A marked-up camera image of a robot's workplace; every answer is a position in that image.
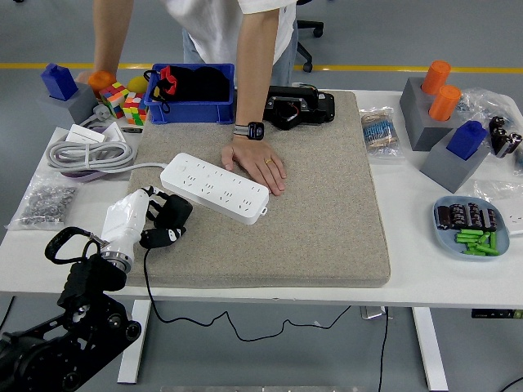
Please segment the person's left hand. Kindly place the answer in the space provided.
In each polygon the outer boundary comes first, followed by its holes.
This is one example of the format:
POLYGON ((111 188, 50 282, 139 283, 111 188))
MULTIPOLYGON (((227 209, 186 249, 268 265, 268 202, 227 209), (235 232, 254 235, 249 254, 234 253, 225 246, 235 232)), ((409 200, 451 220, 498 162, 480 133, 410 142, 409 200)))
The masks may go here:
POLYGON ((221 150, 221 162, 227 171, 240 165, 258 184, 280 196, 285 191, 287 173, 284 164, 272 147, 263 140, 250 140, 246 136, 233 136, 221 150))

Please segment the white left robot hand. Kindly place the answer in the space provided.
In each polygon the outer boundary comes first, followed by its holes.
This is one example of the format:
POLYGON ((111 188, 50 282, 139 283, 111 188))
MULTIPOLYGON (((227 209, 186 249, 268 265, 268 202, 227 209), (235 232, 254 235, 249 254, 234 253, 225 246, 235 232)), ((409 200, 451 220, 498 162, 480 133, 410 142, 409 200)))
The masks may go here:
POLYGON ((193 206, 184 198, 154 186, 140 188, 107 210, 101 239, 102 252, 115 260, 134 260, 134 246, 166 247, 186 231, 193 206))

